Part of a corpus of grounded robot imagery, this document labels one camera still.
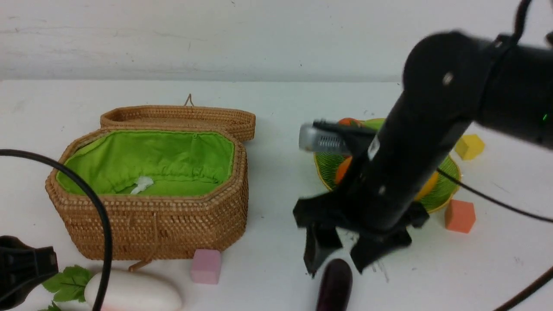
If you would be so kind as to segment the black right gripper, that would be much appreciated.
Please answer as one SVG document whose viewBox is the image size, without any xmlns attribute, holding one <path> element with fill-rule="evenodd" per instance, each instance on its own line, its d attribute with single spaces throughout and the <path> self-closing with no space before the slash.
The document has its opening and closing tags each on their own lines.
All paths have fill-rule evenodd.
<svg viewBox="0 0 553 311">
<path fill-rule="evenodd" d="M 343 248 L 335 227 L 361 236 L 350 251 L 360 274 L 411 245 L 407 221 L 427 216 L 413 199 L 474 119 L 467 93 L 402 93 L 366 150 L 352 156 L 344 179 L 325 194 L 298 199 L 293 215 L 307 228 L 304 263 L 314 278 Z"/>
</svg>

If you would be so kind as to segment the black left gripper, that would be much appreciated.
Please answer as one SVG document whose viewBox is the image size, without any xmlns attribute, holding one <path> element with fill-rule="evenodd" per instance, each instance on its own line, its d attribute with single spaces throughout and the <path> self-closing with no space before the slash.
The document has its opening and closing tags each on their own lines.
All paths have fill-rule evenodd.
<svg viewBox="0 0 553 311">
<path fill-rule="evenodd" d="M 33 248 L 14 236 L 0 238 L 0 308 L 21 305 L 33 289 L 59 272 L 52 246 Z"/>
</svg>

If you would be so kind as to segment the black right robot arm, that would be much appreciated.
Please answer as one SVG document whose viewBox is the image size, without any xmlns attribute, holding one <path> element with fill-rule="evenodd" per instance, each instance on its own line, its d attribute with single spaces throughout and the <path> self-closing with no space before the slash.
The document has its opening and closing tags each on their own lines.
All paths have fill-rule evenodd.
<svg viewBox="0 0 553 311">
<path fill-rule="evenodd" d="M 304 150 L 350 153 L 333 190 L 298 199 L 293 215 L 306 228 L 304 262 L 314 276 L 342 248 L 336 228 L 357 232 L 358 271 L 411 244 L 408 226 L 429 218 L 415 197 L 476 122 L 552 148 L 552 51 L 515 38 L 484 41 L 460 32 L 433 34 L 415 45 L 403 91 L 379 130 L 326 121 L 304 124 Z"/>
</svg>

